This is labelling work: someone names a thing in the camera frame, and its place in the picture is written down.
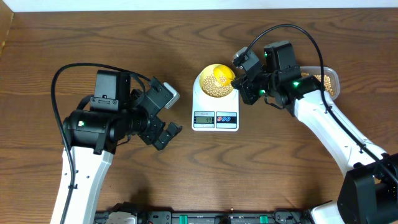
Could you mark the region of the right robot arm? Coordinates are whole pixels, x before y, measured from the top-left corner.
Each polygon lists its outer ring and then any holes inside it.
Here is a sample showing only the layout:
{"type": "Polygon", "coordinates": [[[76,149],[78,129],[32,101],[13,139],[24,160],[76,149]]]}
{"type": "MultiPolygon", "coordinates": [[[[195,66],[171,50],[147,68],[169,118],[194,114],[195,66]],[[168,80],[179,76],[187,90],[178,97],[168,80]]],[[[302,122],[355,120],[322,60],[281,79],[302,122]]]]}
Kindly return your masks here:
{"type": "Polygon", "coordinates": [[[306,125],[338,164],[338,200],[308,211],[312,223],[392,223],[397,220],[397,155],[368,140],[338,109],[313,75],[303,76],[288,41],[264,47],[266,63],[243,47],[234,58],[245,73],[232,81],[245,104],[273,97],[306,125]]]}

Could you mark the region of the yellow measuring scoop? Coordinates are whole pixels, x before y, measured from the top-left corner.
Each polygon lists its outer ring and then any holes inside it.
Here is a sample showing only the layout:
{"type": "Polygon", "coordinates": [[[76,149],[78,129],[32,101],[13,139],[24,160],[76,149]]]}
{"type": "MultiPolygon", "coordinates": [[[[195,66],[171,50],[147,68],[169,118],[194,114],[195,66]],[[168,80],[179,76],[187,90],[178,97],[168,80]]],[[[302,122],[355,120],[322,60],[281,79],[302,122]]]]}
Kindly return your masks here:
{"type": "Polygon", "coordinates": [[[228,86],[235,79],[232,69],[226,65],[217,65],[213,69],[216,80],[223,86],[228,86]]]}

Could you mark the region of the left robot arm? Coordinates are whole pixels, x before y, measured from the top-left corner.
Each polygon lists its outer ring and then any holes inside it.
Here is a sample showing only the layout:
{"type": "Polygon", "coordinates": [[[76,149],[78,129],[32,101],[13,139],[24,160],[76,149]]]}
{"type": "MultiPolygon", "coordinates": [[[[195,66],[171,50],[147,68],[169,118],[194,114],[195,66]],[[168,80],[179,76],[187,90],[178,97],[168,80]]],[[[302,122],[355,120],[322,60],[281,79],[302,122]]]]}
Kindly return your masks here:
{"type": "Polygon", "coordinates": [[[161,151],[182,130],[158,117],[179,98],[171,85],[153,78],[148,90],[131,90],[130,83],[122,73],[99,75],[95,94],[60,124],[65,147],[52,223],[94,222],[104,178],[124,138],[137,135],[161,151]]]}

